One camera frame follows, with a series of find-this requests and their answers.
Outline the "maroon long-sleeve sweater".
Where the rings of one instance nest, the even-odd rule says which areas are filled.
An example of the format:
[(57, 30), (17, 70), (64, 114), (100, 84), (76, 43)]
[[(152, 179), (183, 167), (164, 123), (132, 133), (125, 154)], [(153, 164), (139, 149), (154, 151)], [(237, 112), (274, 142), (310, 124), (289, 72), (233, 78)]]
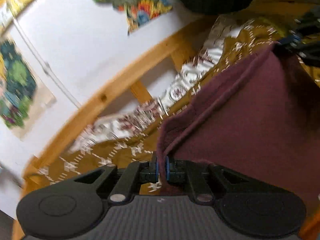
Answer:
[(289, 190), (319, 208), (319, 87), (279, 44), (212, 78), (161, 126), (157, 158), (205, 161)]

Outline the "brown PF patterned duvet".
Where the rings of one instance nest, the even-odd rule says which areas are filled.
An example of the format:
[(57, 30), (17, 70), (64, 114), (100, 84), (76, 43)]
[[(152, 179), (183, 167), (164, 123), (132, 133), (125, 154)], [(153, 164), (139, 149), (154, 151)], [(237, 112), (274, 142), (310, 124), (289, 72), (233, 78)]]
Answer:
[(31, 177), (31, 180), (37, 183), (36, 190), (107, 164), (125, 168), (134, 161), (150, 160), (153, 152), (157, 150), (161, 126), (168, 118), (186, 109), (193, 97), (212, 78), (248, 55), (265, 46), (276, 44), (277, 40), (284, 37), (288, 30), (288, 27), (283, 24), (270, 23), (268, 20), (247, 21), (241, 26), (237, 37), (225, 39), (222, 57), (217, 65), (193, 87), (194, 90), (187, 92), (169, 109), (169, 115), (157, 118), (141, 135), (98, 143), (89, 153), (80, 151), (60, 153), (52, 163), (41, 165), (36, 174)]

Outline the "anime boy poster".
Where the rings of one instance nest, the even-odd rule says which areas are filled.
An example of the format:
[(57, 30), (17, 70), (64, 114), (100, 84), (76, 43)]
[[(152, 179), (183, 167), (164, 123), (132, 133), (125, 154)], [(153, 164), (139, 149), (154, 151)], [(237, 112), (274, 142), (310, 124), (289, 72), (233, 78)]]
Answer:
[(5, 126), (22, 139), (55, 102), (55, 96), (29, 66), (15, 42), (10, 37), (1, 37), (1, 119)]

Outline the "wooden bed frame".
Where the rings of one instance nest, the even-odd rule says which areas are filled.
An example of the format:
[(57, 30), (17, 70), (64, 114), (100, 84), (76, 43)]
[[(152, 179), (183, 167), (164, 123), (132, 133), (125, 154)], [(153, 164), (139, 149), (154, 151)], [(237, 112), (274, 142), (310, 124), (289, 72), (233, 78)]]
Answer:
[(151, 95), (142, 83), (142, 77), (163, 61), (169, 60), (175, 71), (191, 60), (197, 50), (193, 41), (202, 33), (209, 33), (215, 16), (205, 16), (189, 23), (176, 33), (165, 38), (128, 66), (110, 78), (91, 98), (77, 110), (62, 128), (52, 137), (39, 157), (32, 157), (23, 171), (24, 183), (21, 196), (34, 191), (37, 183), (31, 180), (41, 165), (52, 163), (67, 149), (85, 127), (93, 123), (105, 109), (123, 93), (129, 90), (139, 103), (151, 100)]

